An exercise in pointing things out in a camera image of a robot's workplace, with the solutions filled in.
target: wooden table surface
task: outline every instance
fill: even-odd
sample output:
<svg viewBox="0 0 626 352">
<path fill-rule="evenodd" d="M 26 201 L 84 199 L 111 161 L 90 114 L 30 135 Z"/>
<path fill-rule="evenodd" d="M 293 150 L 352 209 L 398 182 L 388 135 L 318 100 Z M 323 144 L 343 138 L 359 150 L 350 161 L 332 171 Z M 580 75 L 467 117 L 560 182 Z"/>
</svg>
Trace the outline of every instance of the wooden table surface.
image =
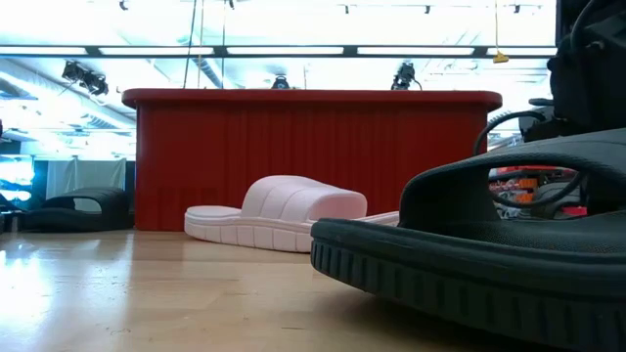
<svg viewBox="0 0 626 352">
<path fill-rule="evenodd" d="M 528 351 L 177 233 L 0 235 L 0 351 Z"/>
</svg>

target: yellow tag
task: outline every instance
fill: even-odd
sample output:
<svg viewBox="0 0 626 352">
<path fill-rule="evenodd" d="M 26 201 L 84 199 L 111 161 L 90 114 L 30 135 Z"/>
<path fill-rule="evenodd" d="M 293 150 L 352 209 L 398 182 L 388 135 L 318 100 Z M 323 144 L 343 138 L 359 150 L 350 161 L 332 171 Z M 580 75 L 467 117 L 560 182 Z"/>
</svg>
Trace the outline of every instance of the yellow tag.
<svg viewBox="0 0 626 352">
<path fill-rule="evenodd" d="M 509 57 L 502 54 L 500 51 L 498 51 L 498 54 L 496 54 L 496 56 L 493 58 L 494 64 L 503 64 L 503 63 L 508 63 L 508 62 L 509 62 Z"/>
</svg>

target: white slide sandal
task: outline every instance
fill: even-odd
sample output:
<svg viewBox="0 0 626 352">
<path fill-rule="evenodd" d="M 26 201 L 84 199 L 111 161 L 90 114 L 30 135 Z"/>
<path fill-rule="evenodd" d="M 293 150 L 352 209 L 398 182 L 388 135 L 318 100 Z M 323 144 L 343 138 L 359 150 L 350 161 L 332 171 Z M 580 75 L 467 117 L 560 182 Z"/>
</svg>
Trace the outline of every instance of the white slide sandal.
<svg viewBox="0 0 626 352">
<path fill-rule="evenodd" d="M 250 186 L 242 209 L 192 206 L 185 233 L 199 240 L 292 252 L 311 251 L 311 226 L 340 218 L 395 226 L 398 212 L 365 216 L 360 193 L 301 176 L 268 176 Z"/>
</svg>

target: red counter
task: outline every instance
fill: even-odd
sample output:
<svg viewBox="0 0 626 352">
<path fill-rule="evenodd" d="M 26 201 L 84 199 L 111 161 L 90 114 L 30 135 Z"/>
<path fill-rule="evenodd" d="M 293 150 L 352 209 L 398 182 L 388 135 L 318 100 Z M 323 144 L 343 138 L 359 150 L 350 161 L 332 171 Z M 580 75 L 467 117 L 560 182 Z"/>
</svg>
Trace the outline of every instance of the red counter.
<svg viewBox="0 0 626 352">
<path fill-rule="evenodd" d="M 133 89 L 135 220 L 182 231 L 187 207 L 241 207 L 268 175 L 363 193 L 369 214 L 397 210 L 404 185 L 471 155 L 492 92 Z"/>
</svg>

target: fluorescent light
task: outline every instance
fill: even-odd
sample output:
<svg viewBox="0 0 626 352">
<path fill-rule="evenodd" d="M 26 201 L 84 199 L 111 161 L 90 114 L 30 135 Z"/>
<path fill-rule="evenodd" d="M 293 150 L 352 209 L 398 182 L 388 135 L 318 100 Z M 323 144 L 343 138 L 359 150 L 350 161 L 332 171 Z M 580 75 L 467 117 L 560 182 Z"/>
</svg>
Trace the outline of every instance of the fluorescent light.
<svg viewBox="0 0 626 352">
<path fill-rule="evenodd" d="M 237 47 L 227 48 L 233 55 L 339 55 L 341 47 Z"/>
<path fill-rule="evenodd" d="M 507 48 L 500 47 L 500 52 L 505 55 L 513 56 L 554 56 L 557 54 L 557 48 Z M 498 49 L 489 48 L 487 55 L 496 56 Z"/>
<path fill-rule="evenodd" d="M 192 47 L 114 47 L 100 48 L 104 55 L 130 55 L 130 56 L 166 56 L 166 55 L 213 55 L 213 48 Z"/>
<path fill-rule="evenodd" d="M 87 55 L 81 47 L 0 47 L 0 54 L 12 55 Z"/>
<path fill-rule="evenodd" d="M 369 47 L 358 48 L 360 55 L 471 55 L 473 48 L 438 48 L 438 47 Z"/>
</svg>

